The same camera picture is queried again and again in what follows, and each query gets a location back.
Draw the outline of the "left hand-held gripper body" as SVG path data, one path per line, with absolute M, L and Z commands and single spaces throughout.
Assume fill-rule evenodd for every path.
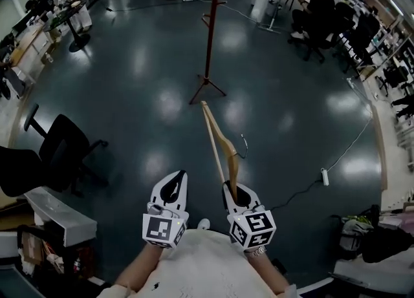
M 176 248 L 188 227 L 188 219 L 187 211 L 150 202 L 142 218 L 142 238 L 154 246 Z

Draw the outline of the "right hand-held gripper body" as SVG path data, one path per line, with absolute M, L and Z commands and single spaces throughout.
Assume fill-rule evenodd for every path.
M 250 250 L 266 246 L 276 232 L 276 224 L 270 210 L 260 204 L 251 209 L 227 209 L 230 224 L 230 242 L 239 249 Z

